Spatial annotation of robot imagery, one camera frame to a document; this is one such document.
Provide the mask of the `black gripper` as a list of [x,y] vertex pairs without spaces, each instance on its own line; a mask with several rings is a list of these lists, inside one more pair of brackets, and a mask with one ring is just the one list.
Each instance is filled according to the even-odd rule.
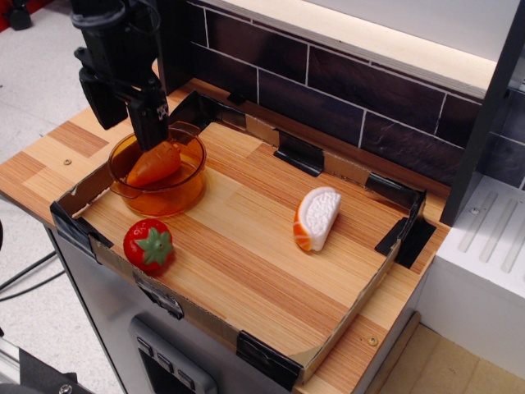
[[74,16],[85,46],[75,52],[84,95],[104,130],[126,119],[143,152],[168,137],[168,104],[153,74],[159,16]]

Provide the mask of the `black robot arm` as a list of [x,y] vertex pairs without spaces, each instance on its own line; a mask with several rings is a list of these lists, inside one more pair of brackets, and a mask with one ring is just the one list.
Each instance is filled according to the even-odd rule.
[[77,48],[80,83],[108,130],[131,120],[142,151],[167,139],[165,90],[153,71],[161,18],[148,1],[73,1],[71,22],[84,37]]

